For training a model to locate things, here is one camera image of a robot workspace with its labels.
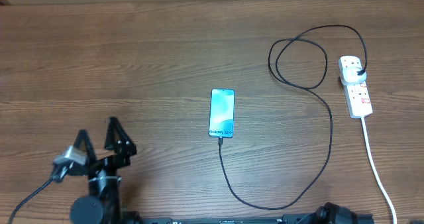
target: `wood grain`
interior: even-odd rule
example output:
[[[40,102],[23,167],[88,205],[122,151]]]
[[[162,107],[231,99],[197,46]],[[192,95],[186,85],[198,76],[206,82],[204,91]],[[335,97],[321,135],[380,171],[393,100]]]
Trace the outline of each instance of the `wood grain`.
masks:
[[[0,7],[0,221],[47,179],[79,129],[107,155],[107,118],[116,116],[139,150],[120,171],[123,202],[144,217],[279,216],[331,201],[389,223],[360,121],[348,116],[339,81],[339,57],[363,54],[349,30],[306,36],[329,56],[316,92],[333,111],[334,143],[327,169],[295,205],[263,211],[239,203],[226,187],[217,140],[207,134],[211,89],[235,89],[235,136],[223,146],[233,188],[257,205],[292,201],[323,165],[329,118],[308,93],[272,79],[266,59],[275,40],[325,24],[363,35],[376,166],[399,222],[423,219],[423,8],[424,0]],[[311,85],[323,59],[295,43],[281,69]],[[16,223],[69,223],[71,204],[86,191],[84,178],[68,177],[25,205]]]

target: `phone screen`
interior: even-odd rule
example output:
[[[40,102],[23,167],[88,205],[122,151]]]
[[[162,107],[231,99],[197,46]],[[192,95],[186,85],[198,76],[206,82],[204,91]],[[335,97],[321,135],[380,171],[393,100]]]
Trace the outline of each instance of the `phone screen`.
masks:
[[[209,136],[233,137],[234,132],[234,96],[233,89],[213,89],[211,93],[211,116]]]

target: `white power strip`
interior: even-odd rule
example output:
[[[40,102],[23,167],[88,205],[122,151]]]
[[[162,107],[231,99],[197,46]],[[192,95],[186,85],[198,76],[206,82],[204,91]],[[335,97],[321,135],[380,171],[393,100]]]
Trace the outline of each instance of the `white power strip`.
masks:
[[[397,224],[395,207],[390,200],[384,186],[378,176],[377,169],[372,159],[370,143],[368,141],[368,133],[366,132],[365,116],[372,113],[370,94],[366,87],[365,79],[366,74],[358,75],[358,71],[362,69],[360,59],[355,56],[343,56],[339,60],[340,78],[344,87],[344,94],[346,95],[347,107],[351,118],[360,118],[362,122],[362,130],[364,131],[365,147],[370,160],[371,169],[376,177],[378,186],[380,187],[387,203],[392,212],[393,224]]]

